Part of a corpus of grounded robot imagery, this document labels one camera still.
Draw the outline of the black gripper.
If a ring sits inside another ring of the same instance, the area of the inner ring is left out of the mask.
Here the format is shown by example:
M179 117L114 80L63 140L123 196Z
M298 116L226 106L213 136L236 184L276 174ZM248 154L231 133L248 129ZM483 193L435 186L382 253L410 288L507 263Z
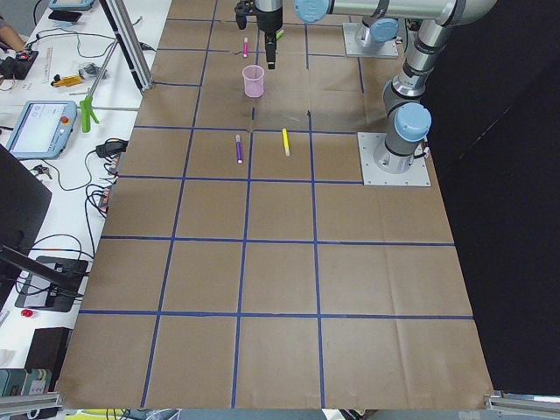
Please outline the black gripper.
M276 68L277 32L283 25L283 0L243 0L235 7L235 21L240 30L245 30L248 17L256 17L258 29L264 32L266 63L269 70Z

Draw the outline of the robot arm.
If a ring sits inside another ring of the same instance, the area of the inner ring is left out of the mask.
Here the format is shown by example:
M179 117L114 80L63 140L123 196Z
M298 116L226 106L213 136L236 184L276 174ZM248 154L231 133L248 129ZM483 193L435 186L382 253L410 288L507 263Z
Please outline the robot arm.
M401 72L384 88L388 132L374 151L374 161L391 174L406 172L415 150L431 127L431 113L421 103L426 82L452 29L484 17L494 1L380 1L374 16L420 19L420 29L405 53Z
M441 26L468 25L486 15L495 5L486 0L385 0L385 1L296 1L298 18L311 24L326 15L360 15L371 18L431 19ZM256 17L258 29L264 33L268 69L276 68L277 32L283 26L282 0L240 1L234 7L235 20L243 30L247 17Z

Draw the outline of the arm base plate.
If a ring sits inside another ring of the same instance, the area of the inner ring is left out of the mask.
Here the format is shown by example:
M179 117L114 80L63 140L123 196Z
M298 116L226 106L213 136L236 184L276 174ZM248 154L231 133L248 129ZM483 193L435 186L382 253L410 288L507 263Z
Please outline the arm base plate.
M358 132L358 150L364 186L430 187L426 158L419 157L418 145L412 155L400 157L386 147L386 133Z
M398 28L389 30L388 34L394 35L392 39L389 39L387 36L381 36L381 40L377 40L374 36L375 29L373 26L366 27L362 23L344 23L343 34L346 56L355 58L397 59L399 56L396 46L397 30Z

